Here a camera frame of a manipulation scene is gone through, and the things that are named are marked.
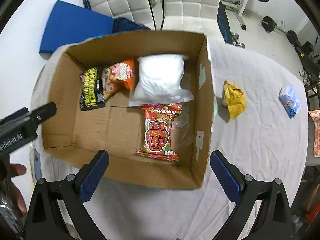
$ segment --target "white label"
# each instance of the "white label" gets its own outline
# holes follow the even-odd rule
[[[200,63],[199,68],[200,68],[200,75],[199,75],[199,89],[200,89],[205,82],[205,69],[202,66],[202,62]]]
[[[196,147],[197,147],[196,161],[198,161],[198,159],[199,159],[199,149],[202,150],[203,137],[204,137],[204,131],[197,131],[197,138],[196,138]]]

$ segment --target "finger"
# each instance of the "finger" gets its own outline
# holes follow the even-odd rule
[[[28,214],[27,206],[26,206],[26,203],[24,202],[24,199],[23,199],[23,196],[22,196],[20,190],[14,184],[12,184],[12,188],[13,188],[13,192],[16,197],[16,200],[17,200],[18,208],[20,209],[21,213],[24,216],[27,216],[27,214]]]
[[[11,177],[19,176],[25,174],[27,168],[22,164],[10,164],[10,174]]]

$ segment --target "cardboard box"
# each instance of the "cardboard box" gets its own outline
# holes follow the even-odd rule
[[[144,111],[128,107],[128,90],[117,92],[105,108],[81,112],[79,107],[79,74],[85,69],[163,53],[188,55],[185,76],[191,77],[195,97],[188,103],[188,125],[172,131],[172,149],[179,155],[178,163],[135,154],[144,141]],[[135,62],[137,83],[139,66]],[[71,46],[58,61],[48,101],[56,103],[57,114],[43,124],[43,146],[53,157],[80,168],[104,149],[110,156],[104,175],[107,178],[166,189],[195,189],[202,185],[209,158],[214,101],[203,34],[135,31]]]

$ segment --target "red snack bag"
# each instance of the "red snack bag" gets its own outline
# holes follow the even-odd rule
[[[145,141],[136,153],[166,161],[179,161],[171,149],[172,122],[182,112],[182,105],[141,105],[145,110]]]
[[[133,59],[128,59],[103,69],[102,86],[105,99],[120,89],[133,89],[133,64]]]

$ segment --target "screw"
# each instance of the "screw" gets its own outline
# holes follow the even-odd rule
[[[276,179],[275,179],[275,183],[278,184],[278,185],[281,185],[281,184],[282,184],[282,181],[281,181],[281,179],[276,178]]]
[[[73,181],[74,179],[75,179],[75,175],[73,175],[73,174],[69,174],[68,176],[67,176],[67,181]]]
[[[44,184],[44,181],[45,181],[45,179],[44,179],[44,178],[41,178],[41,179],[38,179],[38,182],[37,182],[37,183],[38,183],[39,185],[41,185],[41,184]]]
[[[247,181],[251,181],[251,180],[253,180],[253,177],[251,175],[249,175],[249,174],[246,174],[244,176],[244,179],[247,180]]]

